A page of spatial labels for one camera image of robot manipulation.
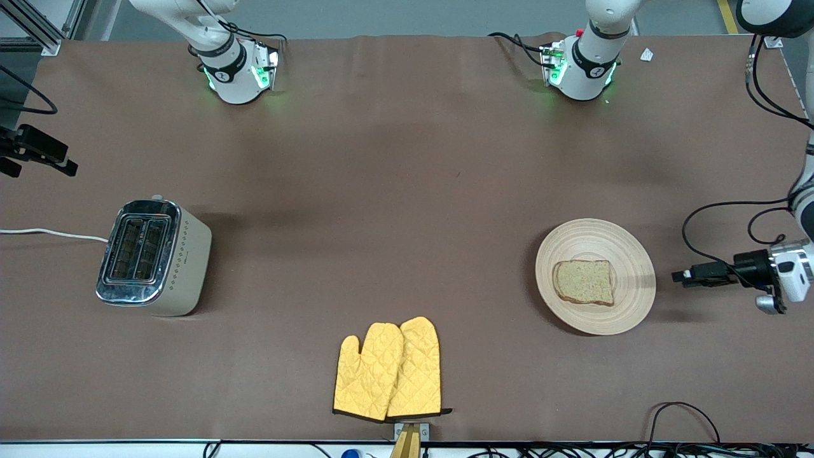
wooden plate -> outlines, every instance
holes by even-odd
[[[554,266],[561,261],[610,261],[614,305],[573,304],[554,291]],[[610,336],[639,324],[656,295],[653,263],[630,232],[601,219],[576,219],[545,237],[535,264],[537,288],[545,304],[562,321],[589,334]]]

bread slice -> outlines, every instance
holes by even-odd
[[[608,261],[561,261],[554,266],[554,290],[563,301],[574,304],[612,306],[610,281]]]

brown table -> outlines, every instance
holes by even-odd
[[[0,437],[389,437],[330,413],[339,343],[425,315],[455,408],[438,439],[641,439],[656,403],[684,400],[725,441],[811,440],[811,302],[770,317],[753,291],[670,281],[704,261],[681,243],[688,212],[783,196],[801,165],[805,128],[746,97],[748,44],[634,37],[614,85],[575,103],[491,38],[292,42],[287,91],[235,107],[182,42],[65,43],[35,81],[59,114],[22,121],[79,174],[0,178],[0,226],[105,236],[160,193],[212,228],[212,259],[197,312],[158,319],[96,299],[102,244],[0,238]],[[762,72],[798,109],[779,53]],[[700,215],[691,236],[757,249],[754,211]],[[542,238],[582,217],[653,259],[653,310],[625,334],[576,334],[536,291]],[[801,236],[779,214],[756,230],[778,228]],[[658,438],[710,438],[690,414],[662,420]]]

toaster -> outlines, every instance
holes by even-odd
[[[212,232],[162,196],[125,205],[107,242],[96,295],[112,306],[186,315],[198,303]]]

oven mitt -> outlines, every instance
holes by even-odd
[[[400,329],[404,354],[396,392],[387,407],[387,421],[450,413],[452,409],[441,408],[441,353],[435,326],[419,316],[404,322]]]
[[[391,323],[371,324],[361,353],[359,339],[345,337],[336,367],[334,413],[384,421],[403,351],[404,338]]]

